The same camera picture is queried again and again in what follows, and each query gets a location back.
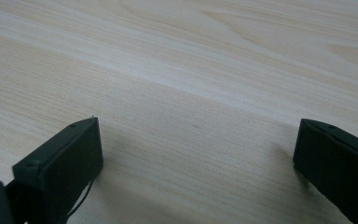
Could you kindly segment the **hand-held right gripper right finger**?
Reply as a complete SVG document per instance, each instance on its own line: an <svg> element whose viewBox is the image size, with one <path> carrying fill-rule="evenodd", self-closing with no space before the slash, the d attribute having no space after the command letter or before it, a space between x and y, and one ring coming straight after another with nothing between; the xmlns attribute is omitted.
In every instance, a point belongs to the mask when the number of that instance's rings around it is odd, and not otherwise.
<svg viewBox="0 0 358 224"><path fill-rule="evenodd" d="M358 137L312 119L300 121L294 167L358 224Z"/></svg>

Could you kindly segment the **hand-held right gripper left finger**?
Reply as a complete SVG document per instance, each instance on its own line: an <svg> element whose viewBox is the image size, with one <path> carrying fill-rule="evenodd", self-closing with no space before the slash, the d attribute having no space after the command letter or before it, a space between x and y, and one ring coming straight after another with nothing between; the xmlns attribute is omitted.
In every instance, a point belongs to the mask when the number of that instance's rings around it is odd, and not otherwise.
<svg viewBox="0 0 358 224"><path fill-rule="evenodd" d="M75 122L13 165L16 224L66 224L103 168L99 121Z"/></svg>

